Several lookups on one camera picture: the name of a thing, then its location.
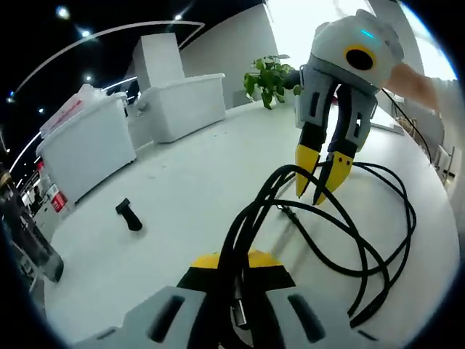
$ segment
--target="black ceiling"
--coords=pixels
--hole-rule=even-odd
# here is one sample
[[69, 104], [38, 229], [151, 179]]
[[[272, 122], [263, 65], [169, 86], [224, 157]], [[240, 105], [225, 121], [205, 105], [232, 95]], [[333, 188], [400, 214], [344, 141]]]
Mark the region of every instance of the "black ceiling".
[[[262, 0], [169, 0], [169, 1], [9, 1], [2, 5], [4, 76], [0, 90], [0, 124], [7, 147], [6, 165], [11, 166], [20, 151], [37, 134], [39, 127], [83, 84], [90, 73], [95, 87], [120, 81], [132, 60], [132, 51], [141, 35], [174, 31], [178, 42], [193, 31], [192, 26], [176, 25], [133, 28], [87, 41], [66, 52], [39, 71], [6, 103], [10, 91], [39, 64], [69, 44], [81, 39], [79, 28], [92, 33], [120, 25], [151, 20], [171, 20], [183, 13], [183, 20], [206, 24], [198, 34]], [[69, 20], [55, 14], [66, 6]], [[35, 146], [25, 153], [12, 171], [19, 180], [34, 170]]]

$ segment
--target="yellow circle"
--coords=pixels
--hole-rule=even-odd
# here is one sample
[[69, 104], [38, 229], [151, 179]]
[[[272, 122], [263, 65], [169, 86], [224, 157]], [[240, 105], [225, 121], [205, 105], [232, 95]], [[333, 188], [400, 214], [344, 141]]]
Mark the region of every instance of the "yellow circle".
[[344, 50], [344, 57], [346, 57], [348, 51], [352, 51], [353, 49], [358, 49], [364, 53], [366, 53], [368, 56], [370, 56], [371, 60], [373, 61], [373, 65], [371, 66], [370, 69], [373, 69], [376, 65], [376, 56], [375, 54], [370, 50], [368, 49], [367, 47], [363, 46], [363, 45], [350, 45], [348, 47], [345, 48]]

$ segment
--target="glowing blue light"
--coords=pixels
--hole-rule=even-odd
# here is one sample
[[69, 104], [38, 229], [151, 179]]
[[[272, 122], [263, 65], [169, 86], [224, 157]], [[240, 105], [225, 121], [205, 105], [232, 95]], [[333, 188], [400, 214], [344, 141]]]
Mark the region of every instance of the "glowing blue light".
[[369, 36], [370, 38], [374, 38], [375, 36], [372, 33], [369, 33], [367, 31], [364, 31], [363, 29], [361, 30], [362, 33], [364, 33], [366, 36]]

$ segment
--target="black circle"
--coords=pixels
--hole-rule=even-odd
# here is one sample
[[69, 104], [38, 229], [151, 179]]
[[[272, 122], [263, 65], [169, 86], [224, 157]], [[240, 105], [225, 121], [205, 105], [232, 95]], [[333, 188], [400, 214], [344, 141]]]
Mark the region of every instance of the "black circle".
[[361, 49], [351, 49], [346, 53], [346, 60], [359, 71], [368, 71], [373, 67], [373, 60], [370, 55]]

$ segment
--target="white plastic bin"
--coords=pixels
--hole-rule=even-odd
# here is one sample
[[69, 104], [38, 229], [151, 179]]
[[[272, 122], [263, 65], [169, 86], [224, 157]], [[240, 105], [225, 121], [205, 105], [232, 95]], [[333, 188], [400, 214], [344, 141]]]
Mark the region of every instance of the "white plastic bin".
[[126, 94], [115, 93], [67, 120], [37, 147], [69, 202], [136, 159], [125, 120]]
[[97, 103], [107, 97], [107, 94], [101, 89], [95, 89], [89, 84], [84, 84], [77, 93], [71, 96], [69, 100], [62, 105], [60, 109], [40, 128], [41, 137], [44, 140], [56, 128], [67, 120], [73, 118], [83, 109]]
[[194, 76], [151, 87], [137, 107], [150, 119], [155, 143], [171, 143], [225, 118], [224, 74]]

